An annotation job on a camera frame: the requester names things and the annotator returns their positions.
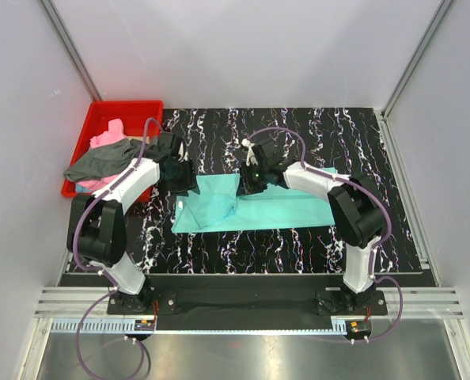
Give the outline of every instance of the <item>white wall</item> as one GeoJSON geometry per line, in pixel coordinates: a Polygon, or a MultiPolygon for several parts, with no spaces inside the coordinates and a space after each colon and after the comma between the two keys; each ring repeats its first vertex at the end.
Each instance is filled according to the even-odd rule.
{"type": "Polygon", "coordinates": [[[470,328],[470,0],[451,10],[390,123],[441,279],[470,328]]]}
{"type": "Polygon", "coordinates": [[[55,0],[102,97],[381,108],[440,0],[55,0]]]}
{"type": "Polygon", "coordinates": [[[0,0],[0,379],[14,379],[43,285],[59,274],[60,195],[89,107],[37,0],[0,0]]]}

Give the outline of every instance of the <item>turquoise cloth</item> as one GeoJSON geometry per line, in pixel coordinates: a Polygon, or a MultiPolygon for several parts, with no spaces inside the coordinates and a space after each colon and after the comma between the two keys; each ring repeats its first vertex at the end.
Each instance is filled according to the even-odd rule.
{"type": "MultiPolygon", "coordinates": [[[[325,169],[334,173],[335,169],[325,169]]],[[[172,232],[198,233],[331,226],[328,202],[298,190],[268,185],[250,196],[236,196],[240,174],[197,176],[201,194],[177,196],[172,232]]]]}

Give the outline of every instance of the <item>cable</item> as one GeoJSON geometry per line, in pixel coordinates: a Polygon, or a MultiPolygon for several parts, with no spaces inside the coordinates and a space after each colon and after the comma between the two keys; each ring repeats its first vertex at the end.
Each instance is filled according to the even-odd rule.
{"type": "Polygon", "coordinates": [[[374,243],[373,246],[371,247],[372,249],[370,250],[369,274],[371,276],[373,276],[373,274],[374,274],[374,268],[373,267],[374,267],[374,262],[375,262],[375,259],[376,259],[376,255],[375,255],[376,248],[379,245],[383,244],[385,241],[387,241],[390,238],[390,236],[392,236],[392,220],[390,219],[389,213],[386,211],[386,207],[383,205],[383,203],[372,192],[370,192],[369,190],[363,188],[359,184],[356,184],[352,180],[346,180],[342,177],[337,177],[336,175],[331,174],[329,172],[325,172],[323,170],[313,168],[312,166],[306,166],[305,165],[305,152],[306,152],[307,148],[305,146],[305,141],[295,131],[291,131],[290,129],[284,128],[284,127],[265,127],[265,128],[262,128],[262,129],[260,129],[256,132],[252,133],[248,137],[248,140],[251,140],[254,136],[256,136],[256,135],[258,135],[262,132],[265,132],[265,131],[284,131],[284,132],[288,132],[288,133],[291,133],[292,135],[296,136],[298,138],[298,141],[300,141],[300,144],[301,144],[301,147],[302,147],[301,155],[300,155],[300,163],[301,163],[302,168],[304,168],[305,170],[307,170],[311,173],[315,173],[319,176],[328,178],[329,180],[342,182],[343,184],[349,184],[353,188],[356,188],[358,191],[360,191],[363,194],[365,194],[366,196],[368,196],[381,209],[381,212],[383,213],[383,215],[385,217],[385,221],[386,221],[386,231],[385,231],[385,235],[383,237],[381,237],[381,239],[379,241],[374,243]]]}
{"type": "MultiPolygon", "coordinates": [[[[130,169],[128,171],[126,171],[118,180],[116,180],[116,182],[110,186],[110,188],[108,188],[108,190],[105,190],[104,192],[102,192],[97,198],[95,198],[89,205],[88,207],[85,208],[84,212],[82,213],[80,219],[78,220],[78,223],[77,223],[77,226],[75,227],[75,231],[74,231],[74,239],[73,239],[73,253],[74,253],[74,261],[75,261],[75,264],[82,270],[86,271],[86,272],[95,272],[95,271],[99,271],[100,274],[103,274],[105,275],[108,280],[112,283],[112,285],[117,289],[119,287],[119,284],[117,283],[116,279],[114,279],[110,274],[108,274],[102,267],[96,267],[96,266],[86,266],[84,265],[82,262],[81,262],[81,259],[80,259],[80,254],[78,252],[78,239],[80,238],[80,233],[81,233],[81,230],[82,230],[82,227],[84,226],[84,223],[85,223],[85,220],[87,219],[87,216],[89,215],[89,213],[94,209],[94,207],[105,197],[107,196],[108,194],[110,194],[115,188],[117,188],[117,186],[119,186],[124,180],[126,180],[126,178],[128,178],[128,176],[133,173],[135,171],[135,168],[138,167],[138,165],[140,164],[140,161],[142,160],[142,157],[143,157],[143,153],[145,151],[145,148],[146,148],[146,143],[145,141],[147,140],[147,133],[148,133],[148,130],[149,130],[149,123],[150,122],[153,122],[155,123],[158,127],[159,127],[159,130],[160,131],[163,131],[163,128],[161,127],[161,125],[159,124],[159,122],[154,119],[153,117],[150,117],[146,120],[146,123],[144,124],[144,128],[143,128],[143,140],[142,140],[142,145],[140,146],[140,151],[138,152],[138,157],[137,157],[137,161],[135,163],[135,165],[133,165],[132,167],[130,167],[130,169]]],[[[87,311],[84,313],[84,315],[82,316],[82,319],[80,321],[80,323],[78,324],[78,327],[77,327],[77,332],[75,333],[75,350],[77,352],[77,358],[78,358],[78,362],[79,364],[81,365],[82,369],[91,377],[97,379],[97,380],[108,380],[106,378],[102,378],[96,374],[94,374],[88,367],[87,365],[85,364],[85,360],[82,358],[82,355],[81,355],[81,352],[80,352],[80,330],[81,330],[81,327],[83,326],[84,324],[84,320],[87,318],[87,316],[89,315],[89,313],[94,309],[94,307],[96,307],[96,305],[98,305],[101,301],[103,301],[104,299],[106,298],[109,298],[110,296],[114,295],[115,293],[117,292],[117,290],[114,290],[114,291],[111,291],[109,293],[107,293],[106,295],[104,295],[103,297],[101,297],[100,299],[98,299],[96,302],[94,302],[88,309],[87,311]]],[[[142,366],[143,366],[143,361],[144,361],[144,356],[145,356],[145,352],[146,352],[146,347],[142,344],[142,342],[140,342],[139,340],[136,340],[136,339],[133,339],[133,343],[137,343],[138,346],[140,347],[140,351],[142,353],[142,358],[140,359],[140,364],[138,365],[138,368],[137,370],[131,374],[130,376],[128,376],[127,378],[124,378],[122,380],[131,380],[133,378],[135,378],[135,376],[138,374],[138,372],[142,369],[142,366]]]]}

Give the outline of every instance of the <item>black marble tabletop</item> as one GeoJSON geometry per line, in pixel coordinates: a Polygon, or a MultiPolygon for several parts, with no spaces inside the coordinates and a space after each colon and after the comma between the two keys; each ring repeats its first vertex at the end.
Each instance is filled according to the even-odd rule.
{"type": "MultiPolygon", "coordinates": [[[[262,127],[284,126],[305,140],[306,161],[338,173],[365,172],[392,217],[389,241],[378,249],[380,272],[420,272],[400,194],[371,108],[222,108],[165,110],[164,129],[184,137],[198,174],[235,173],[243,138],[262,127]]],[[[269,133],[289,157],[295,137],[269,133]]],[[[127,252],[145,273],[341,272],[345,245],[334,226],[173,234],[175,197],[154,189],[149,203],[128,211],[127,252]]],[[[74,265],[69,272],[77,272],[74,265]]]]}

